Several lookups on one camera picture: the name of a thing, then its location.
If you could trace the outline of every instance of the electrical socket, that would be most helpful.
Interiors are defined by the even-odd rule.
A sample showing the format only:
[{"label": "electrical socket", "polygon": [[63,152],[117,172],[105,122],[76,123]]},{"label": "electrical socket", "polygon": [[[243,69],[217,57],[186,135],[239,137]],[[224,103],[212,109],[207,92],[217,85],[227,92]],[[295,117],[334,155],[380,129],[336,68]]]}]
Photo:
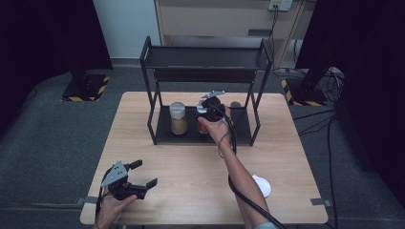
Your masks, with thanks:
[{"label": "electrical socket", "polygon": [[293,0],[270,0],[268,10],[275,11],[276,9],[274,6],[277,6],[277,10],[279,11],[289,11],[291,9],[292,1]]},{"label": "electrical socket", "polygon": [[268,4],[268,10],[276,10],[275,6],[280,9],[281,1],[282,0],[270,0],[270,4]]}]

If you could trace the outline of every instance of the hazard stripe marking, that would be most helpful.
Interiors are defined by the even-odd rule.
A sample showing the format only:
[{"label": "hazard stripe marking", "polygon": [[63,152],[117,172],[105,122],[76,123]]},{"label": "hazard stripe marking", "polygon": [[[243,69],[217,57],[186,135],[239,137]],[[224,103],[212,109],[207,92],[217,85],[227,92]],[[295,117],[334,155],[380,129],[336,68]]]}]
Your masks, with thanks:
[{"label": "hazard stripe marking", "polygon": [[286,100],[287,100],[287,103],[289,105],[312,106],[312,107],[327,106],[326,102],[317,102],[317,101],[300,101],[300,102],[297,102],[297,101],[294,101],[286,80],[282,80],[281,84],[283,86],[284,92],[286,93]]}]

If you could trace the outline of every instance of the forearm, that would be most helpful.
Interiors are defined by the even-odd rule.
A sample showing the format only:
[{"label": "forearm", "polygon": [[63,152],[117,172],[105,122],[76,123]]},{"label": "forearm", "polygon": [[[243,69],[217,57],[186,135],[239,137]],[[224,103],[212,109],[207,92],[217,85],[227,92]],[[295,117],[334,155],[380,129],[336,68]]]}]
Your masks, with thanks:
[{"label": "forearm", "polygon": [[[268,211],[266,200],[263,197],[262,191],[249,171],[236,157],[230,146],[221,144],[220,149],[224,157],[226,168],[236,189],[238,189],[240,193],[255,202],[257,205]],[[243,200],[239,199],[238,197],[237,200],[240,210],[244,216],[246,228],[254,227],[260,223],[268,221]]]}]

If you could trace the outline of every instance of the white object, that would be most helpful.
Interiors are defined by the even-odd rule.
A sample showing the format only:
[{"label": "white object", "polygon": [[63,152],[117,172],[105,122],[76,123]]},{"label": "white object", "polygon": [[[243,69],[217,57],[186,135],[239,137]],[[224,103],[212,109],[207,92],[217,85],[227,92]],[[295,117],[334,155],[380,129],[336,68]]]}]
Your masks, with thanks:
[{"label": "white object", "polygon": [[155,1],[94,0],[98,21],[111,58],[138,59],[146,36],[160,44]]},{"label": "white object", "polygon": [[266,179],[257,177],[256,175],[253,175],[252,177],[256,181],[257,185],[259,185],[259,188],[262,191],[263,197],[267,198],[271,193],[270,183],[268,183],[268,181]]}]

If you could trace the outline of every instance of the shelf frame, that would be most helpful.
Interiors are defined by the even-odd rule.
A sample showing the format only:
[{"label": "shelf frame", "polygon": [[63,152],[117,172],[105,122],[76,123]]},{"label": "shelf frame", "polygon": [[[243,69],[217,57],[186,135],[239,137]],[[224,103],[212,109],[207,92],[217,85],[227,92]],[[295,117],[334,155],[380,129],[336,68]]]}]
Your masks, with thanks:
[{"label": "shelf frame", "polygon": [[[169,106],[163,104],[160,83],[164,82],[210,82],[210,83],[241,83],[248,84],[244,106],[231,107],[232,120],[238,120],[235,125],[238,144],[253,146],[260,130],[258,107],[265,85],[271,71],[272,53],[268,41],[263,39],[260,47],[252,48],[209,48],[209,47],[171,47],[153,46],[150,37],[146,37],[139,63],[150,103],[150,113],[147,121],[148,130],[153,143],[161,144],[212,144],[209,135],[197,133],[196,128],[189,128],[184,135],[170,133]],[[153,70],[155,92],[152,93],[148,70]],[[253,86],[258,71],[265,72],[260,82],[259,92],[255,97]],[[256,127],[253,135],[250,131],[247,106],[251,100]],[[160,105],[160,117],[156,132],[152,120],[156,105]],[[189,127],[197,126],[197,118],[192,111],[196,107],[186,107]]]}]

